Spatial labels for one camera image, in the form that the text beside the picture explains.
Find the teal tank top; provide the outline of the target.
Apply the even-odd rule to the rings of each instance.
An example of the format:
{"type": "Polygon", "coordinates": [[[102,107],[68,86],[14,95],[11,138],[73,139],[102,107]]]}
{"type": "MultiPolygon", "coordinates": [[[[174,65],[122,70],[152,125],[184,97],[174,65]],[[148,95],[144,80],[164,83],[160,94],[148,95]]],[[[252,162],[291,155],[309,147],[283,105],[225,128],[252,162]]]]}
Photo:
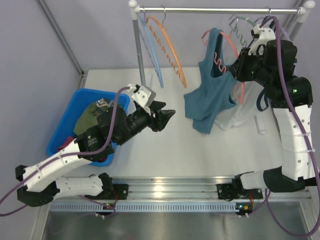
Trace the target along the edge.
{"type": "Polygon", "coordinates": [[[210,134],[217,115],[236,106],[231,93],[237,81],[223,65],[214,59],[223,60],[223,36],[218,28],[209,31],[205,57],[198,63],[201,83],[198,88],[184,95],[185,117],[192,119],[192,127],[202,133],[210,134]]]}

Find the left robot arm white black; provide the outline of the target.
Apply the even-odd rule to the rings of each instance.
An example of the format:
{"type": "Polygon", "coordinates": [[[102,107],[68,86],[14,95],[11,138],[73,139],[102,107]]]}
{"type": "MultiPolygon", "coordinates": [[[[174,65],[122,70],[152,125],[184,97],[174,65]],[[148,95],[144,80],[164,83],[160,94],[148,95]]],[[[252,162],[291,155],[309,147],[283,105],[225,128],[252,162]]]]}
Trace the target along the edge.
{"type": "Polygon", "coordinates": [[[82,196],[92,201],[106,200],[115,193],[112,178],[107,173],[89,177],[65,177],[84,165],[106,160],[145,128],[161,132],[175,115],[165,109],[165,102],[153,101],[147,112],[143,107],[127,114],[121,106],[107,110],[97,118],[97,125],[78,135],[65,148],[33,166],[19,165],[15,169],[21,186],[17,199],[29,207],[46,205],[56,199],[82,196]]]}

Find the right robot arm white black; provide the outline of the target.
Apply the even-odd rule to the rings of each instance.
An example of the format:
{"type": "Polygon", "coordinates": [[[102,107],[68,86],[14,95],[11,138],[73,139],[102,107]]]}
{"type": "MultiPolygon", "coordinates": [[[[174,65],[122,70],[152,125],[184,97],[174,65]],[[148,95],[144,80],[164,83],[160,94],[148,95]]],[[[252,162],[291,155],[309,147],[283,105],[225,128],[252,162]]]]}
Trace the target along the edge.
{"type": "Polygon", "coordinates": [[[279,167],[236,175],[232,185],[238,198],[246,198],[252,189],[294,193],[319,182],[310,128],[312,86],[307,78],[294,75],[297,52],[291,41],[269,40],[242,48],[229,67],[236,80],[263,87],[277,121],[283,157],[279,167]]]}

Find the pink hanger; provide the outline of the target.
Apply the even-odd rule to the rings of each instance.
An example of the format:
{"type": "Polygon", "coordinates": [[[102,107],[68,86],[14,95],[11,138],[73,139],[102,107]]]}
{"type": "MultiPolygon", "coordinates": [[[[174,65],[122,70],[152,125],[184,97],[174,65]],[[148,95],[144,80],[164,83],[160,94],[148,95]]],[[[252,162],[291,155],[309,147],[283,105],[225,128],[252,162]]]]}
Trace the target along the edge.
{"type": "MultiPolygon", "coordinates": [[[[211,30],[207,30],[203,33],[203,35],[201,36],[201,40],[204,46],[206,46],[208,44],[208,40],[205,40],[205,36],[210,32],[211,30]]],[[[234,56],[236,58],[239,57],[238,51],[236,49],[235,44],[232,42],[231,38],[223,31],[220,32],[220,34],[226,39],[226,41],[228,42],[228,44],[230,45],[232,52],[234,54],[234,56]]],[[[214,53],[214,59],[213,62],[217,65],[219,71],[223,74],[226,73],[227,71],[227,67],[226,66],[222,66],[222,59],[218,58],[218,54],[215,52],[214,53]]],[[[245,84],[241,83],[241,92],[240,92],[240,96],[237,95],[237,89],[238,89],[238,85],[236,85],[234,87],[233,90],[233,96],[235,97],[235,99],[239,102],[240,105],[244,104],[244,100],[245,100],[245,84]]]]}

